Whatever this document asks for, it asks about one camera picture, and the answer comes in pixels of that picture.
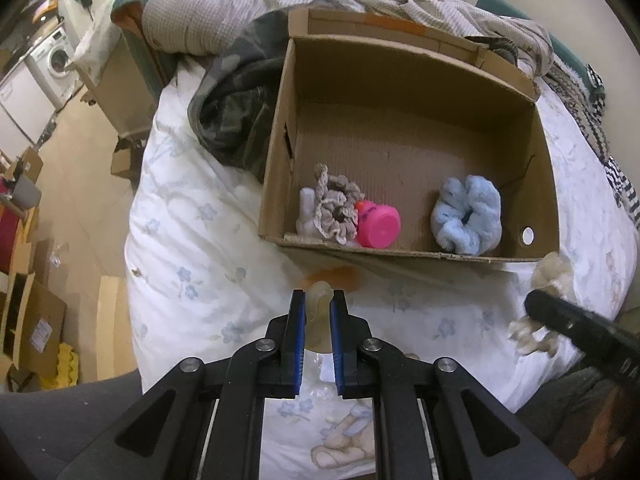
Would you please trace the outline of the person's right hand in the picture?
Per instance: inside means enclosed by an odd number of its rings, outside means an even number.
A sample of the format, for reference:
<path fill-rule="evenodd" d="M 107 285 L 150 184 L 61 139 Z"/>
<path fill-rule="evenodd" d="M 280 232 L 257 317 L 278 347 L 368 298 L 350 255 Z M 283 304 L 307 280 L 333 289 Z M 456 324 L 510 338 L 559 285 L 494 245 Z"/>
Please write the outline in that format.
<path fill-rule="evenodd" d="M 639 397 L 614 389 L 568 468 L 577 479 L 639 478 Z"/>

